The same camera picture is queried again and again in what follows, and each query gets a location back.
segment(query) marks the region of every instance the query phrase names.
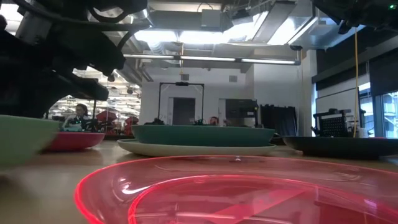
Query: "door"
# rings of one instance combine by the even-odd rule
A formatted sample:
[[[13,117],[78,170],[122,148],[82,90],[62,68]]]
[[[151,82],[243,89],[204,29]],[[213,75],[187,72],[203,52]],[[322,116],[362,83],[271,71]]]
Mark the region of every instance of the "door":
[[[190,125],[195,121],[195,99],[174,98],[173,125]]]

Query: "table surface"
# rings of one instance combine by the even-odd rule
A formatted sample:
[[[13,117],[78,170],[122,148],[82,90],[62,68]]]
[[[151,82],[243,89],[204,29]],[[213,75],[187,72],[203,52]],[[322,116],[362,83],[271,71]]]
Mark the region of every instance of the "table surface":
[[[303,157],[300,152],[286,146],[277,146],[269,156],[313,159],[398,172],[398,157],[385,157],[380,161]],[[73,201],[77,183],[94,170],[143,158],[146,157],[121,149],[114,141],[104,141],[81,152],[37,155],[22,167],[2,171],[1,223],[87,223]]]

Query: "red plastic plate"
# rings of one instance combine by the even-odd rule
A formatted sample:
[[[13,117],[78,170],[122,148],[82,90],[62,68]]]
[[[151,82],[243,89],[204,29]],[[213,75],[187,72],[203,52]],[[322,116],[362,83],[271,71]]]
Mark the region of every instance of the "red plastic plate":
[[[270,157],[166,157],[85,177],[90,223],[397,223],[398,174]]]
[[[46,151],[77,151],[99,144],[103,133],[59,132]]]

